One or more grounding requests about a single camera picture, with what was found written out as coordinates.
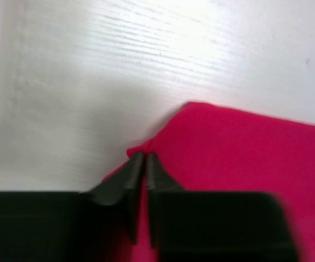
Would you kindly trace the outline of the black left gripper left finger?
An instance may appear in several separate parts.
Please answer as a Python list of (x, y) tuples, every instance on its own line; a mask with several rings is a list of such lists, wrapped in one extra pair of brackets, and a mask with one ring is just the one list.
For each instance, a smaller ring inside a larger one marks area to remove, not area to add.
[(127, 234), (131, 243), (136, 243), (142, 170), (143, 153), (134, 153), (116, 173), (80, 194), (81, 240), (109, 242)]

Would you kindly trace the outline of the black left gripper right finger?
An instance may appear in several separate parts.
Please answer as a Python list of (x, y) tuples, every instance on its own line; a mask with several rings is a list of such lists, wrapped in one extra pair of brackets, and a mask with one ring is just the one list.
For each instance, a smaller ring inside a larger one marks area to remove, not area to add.
[(158, 192), (183, 191), (183, 187), (164, 169), (156, 153), (148, 153), (146, 159), (148, 222), (150, 229), (150, 247), (157, 243), (157, 199)]

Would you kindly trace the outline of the magenta t-shirt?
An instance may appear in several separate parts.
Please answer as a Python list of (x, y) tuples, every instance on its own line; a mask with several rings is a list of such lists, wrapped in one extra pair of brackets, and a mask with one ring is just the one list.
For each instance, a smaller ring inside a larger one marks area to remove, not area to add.
[(127, 156), (138, 151), (187, 189), (279, 195), (303, 261), (315, 261), (315, 126), (189, 102)]

